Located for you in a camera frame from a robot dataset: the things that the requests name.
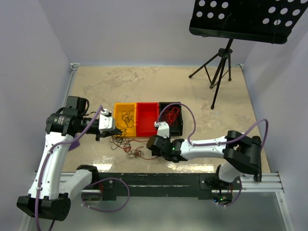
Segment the yellow plastic bin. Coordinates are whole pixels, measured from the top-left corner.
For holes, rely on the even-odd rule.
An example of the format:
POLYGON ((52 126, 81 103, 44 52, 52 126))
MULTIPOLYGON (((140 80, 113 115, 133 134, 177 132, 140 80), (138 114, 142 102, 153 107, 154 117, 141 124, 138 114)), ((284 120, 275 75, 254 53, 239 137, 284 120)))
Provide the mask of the yellow plastic bin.
POLYGON ((114 117, 116 126, 119 129, 125 129, 125 136, 129 138, 136 137, 136 103, 115 103, 114 117))

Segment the red plastic bin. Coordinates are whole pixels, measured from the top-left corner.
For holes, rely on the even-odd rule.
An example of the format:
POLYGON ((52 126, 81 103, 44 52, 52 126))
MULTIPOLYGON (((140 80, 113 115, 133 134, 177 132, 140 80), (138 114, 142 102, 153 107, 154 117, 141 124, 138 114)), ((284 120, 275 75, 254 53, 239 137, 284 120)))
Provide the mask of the red plastic bin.
POLYGON ((137 103, 136 112, 136 136, 150 137, 156 135, 157 131, 154 122, 159 114, 159 104, 154 103, 137 103))

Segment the black plastic bin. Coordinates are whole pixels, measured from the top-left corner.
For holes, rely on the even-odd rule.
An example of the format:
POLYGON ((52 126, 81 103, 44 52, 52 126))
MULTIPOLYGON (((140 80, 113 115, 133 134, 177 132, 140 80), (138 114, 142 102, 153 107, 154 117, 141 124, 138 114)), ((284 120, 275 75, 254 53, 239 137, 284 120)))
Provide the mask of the black plastic bin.
POLYGON ((172 102, 159 102, 159 113, 165 108, 166 110, 160 116, 160 122, 167 122, 171 136, 182 136, 183 133, 183 118, 181 105, 175 104, 169 106, 172 102))

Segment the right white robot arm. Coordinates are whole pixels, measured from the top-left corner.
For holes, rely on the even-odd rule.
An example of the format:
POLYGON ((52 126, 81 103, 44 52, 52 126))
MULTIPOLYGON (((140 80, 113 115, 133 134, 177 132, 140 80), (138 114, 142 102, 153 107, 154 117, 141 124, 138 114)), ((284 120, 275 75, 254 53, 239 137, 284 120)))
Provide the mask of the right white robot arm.
POLYGON ((225 159, 226 163, 217 168, 214 177, 214 183, 220 189, 226 189, 242 174, 258 176, 261 173, 260 137, 250 138, 235 130, 229 130, 226 136, 204 141, 171 141, 155 135, 150 137, 146 148, 153 156, 161 156, 174 163, 200 158, 225 159))

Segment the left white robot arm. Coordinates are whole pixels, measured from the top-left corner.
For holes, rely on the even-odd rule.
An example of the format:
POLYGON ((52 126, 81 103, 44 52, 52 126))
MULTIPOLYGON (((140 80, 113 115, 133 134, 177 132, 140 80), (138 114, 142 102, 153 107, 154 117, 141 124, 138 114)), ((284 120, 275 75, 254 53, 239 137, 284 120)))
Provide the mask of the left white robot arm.
POLYGON ((89 107, 89 100, 69 96, 65 106, 47 118, 45 147, 37 174, 27 195, 17 199, 17 207, 30 217, 63 221, 79 192, 86 186, 94 189, 99 185, 98 169, 90 165, 79 166, 68 181, 60 184, 71 144, 85 134, 94 135, 99 141, 122 133, 108 109, 99 106, 89 118, 89 107))

